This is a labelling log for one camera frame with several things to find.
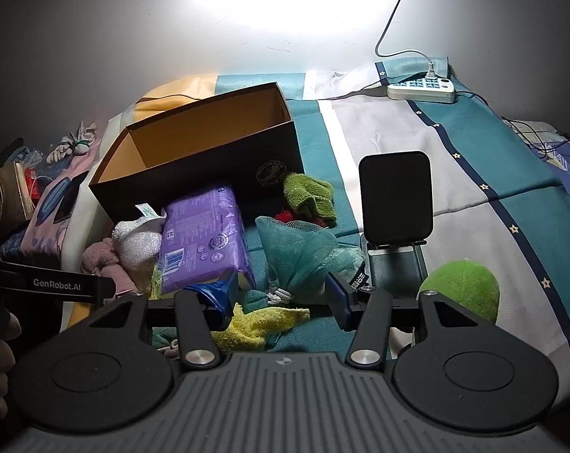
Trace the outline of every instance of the green towel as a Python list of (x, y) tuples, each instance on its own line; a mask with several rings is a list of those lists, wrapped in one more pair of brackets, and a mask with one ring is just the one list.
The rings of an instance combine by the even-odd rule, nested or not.
[(335, 226), (333, 186), (304, 174), (289, 173), (283, 181), (287, 203), (295, 214), (309, 220), (321, 218), (327, 226)]

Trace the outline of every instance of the white rope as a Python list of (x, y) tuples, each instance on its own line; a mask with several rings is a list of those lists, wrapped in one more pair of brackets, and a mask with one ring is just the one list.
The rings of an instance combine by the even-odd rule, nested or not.
[(266, 296), (268, 296), (269, 305), (280, 305), (281, 303), (289, 303), (293, 298), (292, 294), (289, 291), (286, 291), (281, 288), (275, 288), (273, 286), (269, 288), (269, 292)]

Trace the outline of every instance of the pink towel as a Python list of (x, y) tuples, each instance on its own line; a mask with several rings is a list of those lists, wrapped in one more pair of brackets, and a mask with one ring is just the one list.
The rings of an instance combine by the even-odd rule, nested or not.
[(82, 272), (111, 278), (115, 281), (115, 296), (135, 292), (136, 286), (121, 267), (120, 259), (113, 248), (112, 239), (104, 239), (90, 245), (82, 255)]

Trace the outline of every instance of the phone holder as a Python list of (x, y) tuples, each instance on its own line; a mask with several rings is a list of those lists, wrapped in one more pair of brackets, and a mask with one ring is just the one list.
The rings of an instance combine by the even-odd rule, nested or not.
[(364, 227), (360, 244), (368, 284), (395, 298), (415, 299), (428, 276), (422, 245), (434, 226), (429, 159), (421, 151), (366, 156), (359, 178)]

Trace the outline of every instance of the white wall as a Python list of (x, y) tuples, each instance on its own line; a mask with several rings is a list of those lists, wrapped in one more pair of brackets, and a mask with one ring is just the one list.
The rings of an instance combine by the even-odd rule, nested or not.
[[(570, 0), (425, 1), (403, 0), (382, 50), (448, 55), (498, 114), (570, 132)], [(106, 120), (187, 74), (373, 62), (391, 4), (0, 0), (0, 146), (22, 135), (48, 151), (81, 119)]]

